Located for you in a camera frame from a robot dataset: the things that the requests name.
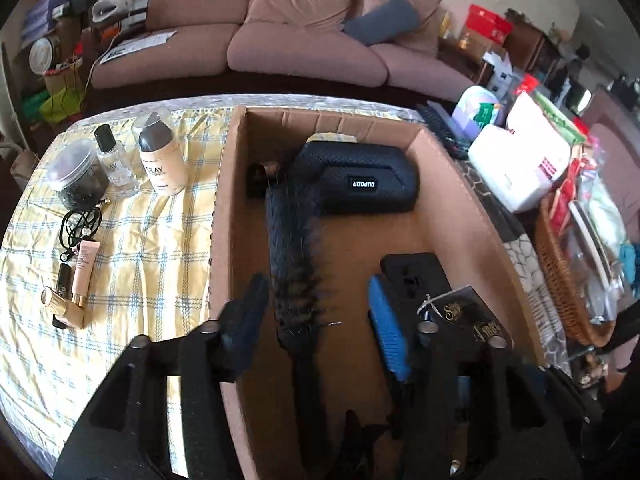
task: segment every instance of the white electronic device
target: white electronic device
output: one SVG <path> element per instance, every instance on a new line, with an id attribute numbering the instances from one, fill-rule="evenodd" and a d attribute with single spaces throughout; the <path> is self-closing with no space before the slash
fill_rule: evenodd
<path id="1" fill-rule="evenodd" d="M 100 23 L 117 14 L 126 14 L 133 8 L 131 0 L 98 0 L 91 9 L 94 23 Z"/>

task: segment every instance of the yellow plaid tablecloth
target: yellow plaid tablecloth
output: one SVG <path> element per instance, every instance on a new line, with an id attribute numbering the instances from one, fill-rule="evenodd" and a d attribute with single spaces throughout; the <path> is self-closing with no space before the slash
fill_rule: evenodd
<path id="1" fill-rule="evenodd" d="M 0 394 L 11 399 L 17 429 L 54 457 L 135 335 L 178 337 L 206 319 L 212 213 L 231 111 L 174 112 L 189 181 L 172 197 L 157 195 L 146 178 L 133 119 L 110 123 L 132 155 L 142 190 L 102 208 L 85 330 L 55 329 L 40 303 L 43 287 L 56 284 L 66 213 L 45 175 L 63 146 L 92 137 L 96 125 L 57 136 L 24 191 L 0 250 Z M 168 399 L 173 435 L 180 428 L 176 386 Z"/>

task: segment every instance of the beige cosmetic bottle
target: beige cosmetic bottle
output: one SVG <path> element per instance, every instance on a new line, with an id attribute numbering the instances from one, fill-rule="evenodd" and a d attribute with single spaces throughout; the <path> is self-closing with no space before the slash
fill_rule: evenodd
<path id="1" fill-rule="evenodd" d="M 138 138 L 140 159 L 156 193 L 175 195 L 187 185 L 187 167 L 171 128 L 153 112 Z"/>

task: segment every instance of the newspaper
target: newspaper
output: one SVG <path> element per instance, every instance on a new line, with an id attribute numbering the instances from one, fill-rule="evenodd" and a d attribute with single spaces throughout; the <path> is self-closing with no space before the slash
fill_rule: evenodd
<path id="1" fill-rule="evenodd" d="M 125 56 L 126 54 L 131 54 L 132 52 L 143 50 L 144 48 L 165 44 L 166 40 L 174 34 L 175 30 L 171 32 L 162 32 L 161 34 L 154 34 L 152 36 L 147 36 L 146 38 L 141 38 L 140 40 L 123 41 L 117 47 L 108 51 L 108 53 L 100 60 L 100 64 L 106 63 L 107 61 L 116 59 L 120 56 Z"/>

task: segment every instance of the wicker basket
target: wicker basket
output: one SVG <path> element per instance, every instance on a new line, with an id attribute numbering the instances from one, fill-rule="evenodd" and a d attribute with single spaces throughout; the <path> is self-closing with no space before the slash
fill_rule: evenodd
<path id="1" fill-rule="evenodd" d="M 551 201 L 552 195 L 542 199 L 535 232 L 536 252 L 549 293 L 556 304 L 567 337 L 585 346 L 603 347 L 611 339 L 616 322 L 609 321 L 599 326 L 589 322 L 587 307 L 578 295 L 567 260 L 560 249 L 556 235 L 551 231 L 549 223 Z"/>

